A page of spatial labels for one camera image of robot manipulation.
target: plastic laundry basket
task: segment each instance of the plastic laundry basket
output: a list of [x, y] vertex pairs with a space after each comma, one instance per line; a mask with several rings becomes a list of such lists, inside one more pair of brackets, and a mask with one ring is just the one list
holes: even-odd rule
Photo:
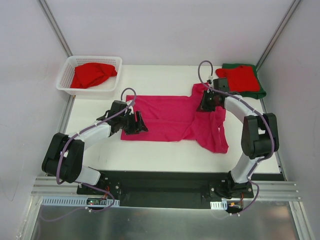
[[[75, 75], [75, 67], [86, 63], [110, 64], [115, 67], [117, 76], [109, 79], [98, 86], [92, 86], [87, 89], [70, 88]], [[86, 96], [89, 98], [103, 98], [112, 96], [116, 89], [122, 68], [122, 59], [117, 56], [70, 56], [65, 61], [56, 81], [56, 88], [63, 90], [70, 95]]]

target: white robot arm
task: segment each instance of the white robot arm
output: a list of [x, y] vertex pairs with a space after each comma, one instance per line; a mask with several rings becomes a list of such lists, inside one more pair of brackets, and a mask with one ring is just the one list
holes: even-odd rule
[[[248, 188], [247, 184], [253, 172], [262, 159], [271, 153], [272, 141], [274, 151], [279, 148], [277, 118], [273, 113], [264, 113], [258, 116], [248, 106], [241, 102], [242, 96], [237, 93], [235, 97], [226, 96], [223, 92], [229, 92], [226, 78], [208, 80], [210, 89], [203, 92], [201, 103], [198, 107], [200, 112], [212, 112], [216, 107], [222, 107], [236, 116], [243, 123], [241, 147], [242, 155], [236, 166], [228, 173], [225, 184], [215, 189], [215, 193], [222, 198], [230, 199], [232, 193], [242, 192]], [[272, 133], [269, 136], [263, 117]]]

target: white table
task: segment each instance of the white table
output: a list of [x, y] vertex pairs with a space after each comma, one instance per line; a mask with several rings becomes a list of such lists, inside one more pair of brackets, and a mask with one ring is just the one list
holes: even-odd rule
[[[74, 100], [66, 133], [77, 132], [92, 124], [96, 118], [110, 109], [114, 100], [120, 99], [124, 88], [135, 89], [138, 95], [190, 96], [193, 84], [199, 83], [198, 66], [124, 65], [119, 86], [114, 97], [108, 100]], [[207, 79], [210, 68], [201, 69]], [[262, 112], [259, 100], [244, 98], [252, 107]], [[196, 141], [148, 142], [122, 141], [121, 133], [105, 139], [84, 152], [83, 164], [98, 170], [165, 171], [165, 172], [228, 172], [242, 154], [242, 123], [230, 112], [224, 122], [228, 153], [212, 153]], [[262, 162], [256, 173], [279, 173], [275, 155]]]

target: red cloth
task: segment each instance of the red cloth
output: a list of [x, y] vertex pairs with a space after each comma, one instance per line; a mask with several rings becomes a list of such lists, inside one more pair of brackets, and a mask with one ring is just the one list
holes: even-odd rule
[[260, 86], [251, 66], [238, 66], [236, 68], [219, 68], [215, 71], [219, 78], [226, 78], [230, 91], [259, 92]]
[[109, 77], [117, 76], [115, 66], [89, 62], [75, 67], [74, 77], [70, 88], [87, 89], [105, 82]]
[[197, 112], [205, 87], [194, 84], [191, 96], [137, 96], [134, 110], [141, 115], [149, 132], [125, 135], [128, 141], [176, 142], [196, 140], [213, 153], [228, 151], [224, 120], [226, 110], [217, 107], [213, 112]]

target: fabric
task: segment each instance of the fabric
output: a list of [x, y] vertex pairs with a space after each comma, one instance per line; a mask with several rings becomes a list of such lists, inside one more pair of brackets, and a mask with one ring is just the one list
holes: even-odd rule
[[105, 82], [109, 77], [117, 76], [114, 66], [104, 63], [89, 62], [75, 67], [72, 89], [87, 89]]
[[141, 115], [149, 132], [125, 135], [127, 141], [177, 142], [196, 140], [213, 153], [226, 153], [224, 120], [226, 110], [217, 107], [214, 112], [197, 112], [205, 87], [194, 84], [191, 96], [137, 96], [134, 110]]
[[249, 98], [253, 98], [253, 99], [262, 99], [264, 98], [267, 93], [266, 91], [263, 89], [263, 87], [261, 86], [260, 82], [259, 82], [259, 79], [258, 79], [258, 74], [257, 74], [257, 69], [256, 69], [256, 66], [255, 65], [252, 65], [252, 64], [244, 64], [244, 63], [224, 63], [222, 65], [222, 68], [223, 69], [234, 69], [238, 66], [249, 66], [252, 68], [253, 70], [253, 73], [254, 73], [254, 76], [255, 78], [257, 79], [258, 81], [258, 84], [260, 86], [260, 90], [259, 91], [256, 91], [256, 92], [251, 92], [251, 91], [243, 91], [243, 92], [240, 92], [241, 96], [243, 97], [249, 97]]
[[219, 68], [215, 71], [219, 78], [226, 78], [230, 91], [258, 92], [260, 86], [250, 66], [237, 66], [232, 69]]

